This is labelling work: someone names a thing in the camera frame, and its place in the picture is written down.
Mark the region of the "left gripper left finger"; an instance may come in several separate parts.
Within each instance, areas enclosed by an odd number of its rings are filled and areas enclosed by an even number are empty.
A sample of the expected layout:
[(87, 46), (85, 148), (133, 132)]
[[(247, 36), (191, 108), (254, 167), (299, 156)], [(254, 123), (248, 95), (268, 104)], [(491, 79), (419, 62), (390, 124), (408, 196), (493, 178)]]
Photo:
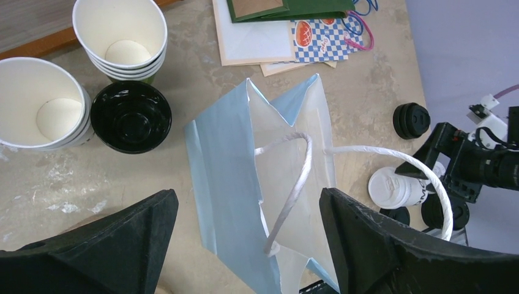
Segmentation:
[(174, 190), (1, 252), (2, 293), (154, 293), (176, 221)]

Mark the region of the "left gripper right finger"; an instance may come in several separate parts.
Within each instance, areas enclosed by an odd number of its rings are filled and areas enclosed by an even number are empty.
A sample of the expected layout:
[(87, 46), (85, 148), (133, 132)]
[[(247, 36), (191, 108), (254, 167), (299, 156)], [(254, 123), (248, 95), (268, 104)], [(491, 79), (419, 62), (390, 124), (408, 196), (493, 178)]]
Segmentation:
[(427, 235), (336, 188), (319, 208), (341, 293), (518, 292), (517, 255)]

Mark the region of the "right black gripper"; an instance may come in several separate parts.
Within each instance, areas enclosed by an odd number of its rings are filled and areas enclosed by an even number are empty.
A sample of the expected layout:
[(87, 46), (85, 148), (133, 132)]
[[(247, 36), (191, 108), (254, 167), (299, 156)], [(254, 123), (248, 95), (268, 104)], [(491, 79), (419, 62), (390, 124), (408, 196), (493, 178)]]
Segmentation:
[[(507, 141), (499, 139), (489, 127), (476, 129), (475, 142), (462, 139), (460, 151), (450, 158), (443, 177), (447, 192), (465, 202), (475, 203), (483, 186), (518, 190), (518, 107), (509, 108)], [(414, 153), (430, 169), (440, 154), (450, 146), (450, 124), (438, 123), (425, 143)], [(396, 168), (397, 175), (426, 179), (425, 173), (405, 162)]]

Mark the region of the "single white paper cup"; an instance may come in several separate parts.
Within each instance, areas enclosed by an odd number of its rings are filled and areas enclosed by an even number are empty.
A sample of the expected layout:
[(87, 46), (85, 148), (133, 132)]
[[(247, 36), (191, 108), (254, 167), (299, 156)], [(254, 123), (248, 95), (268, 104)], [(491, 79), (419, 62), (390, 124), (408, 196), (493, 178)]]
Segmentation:
[(416, 206), (422, 204), (429, 194), (435, 193), (429, 179), (417, 179), (402, 175), (393, 175), (394, 196), (393, 208)]

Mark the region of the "white cup lid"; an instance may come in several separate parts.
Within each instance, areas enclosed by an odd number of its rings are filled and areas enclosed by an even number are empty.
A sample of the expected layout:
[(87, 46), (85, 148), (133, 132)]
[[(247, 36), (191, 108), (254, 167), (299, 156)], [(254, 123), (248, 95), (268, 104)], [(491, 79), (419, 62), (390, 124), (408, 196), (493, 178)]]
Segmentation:
[(405, 197), (405, 182), (395, 174), (394, 167), (383, 167), (371, 175), (368, 193), (374, 204), (384, 209), (402, 207)]

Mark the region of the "light blue paper bag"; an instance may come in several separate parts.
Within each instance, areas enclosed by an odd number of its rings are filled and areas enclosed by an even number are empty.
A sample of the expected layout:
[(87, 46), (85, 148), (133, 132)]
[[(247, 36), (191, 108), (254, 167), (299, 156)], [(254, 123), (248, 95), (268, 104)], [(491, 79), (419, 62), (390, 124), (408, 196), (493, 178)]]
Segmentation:
[(274, 100), (243, 81), (185, 127), (203, 246), (256, 293), (297, 293), (305, 270), (339, 292), (319, 198), (336, 185), (334, 156), (377, 153), (425, 173), (447, 219), (448, 196), (432, 170), (396, 150), (335, 147), (321, 77)]

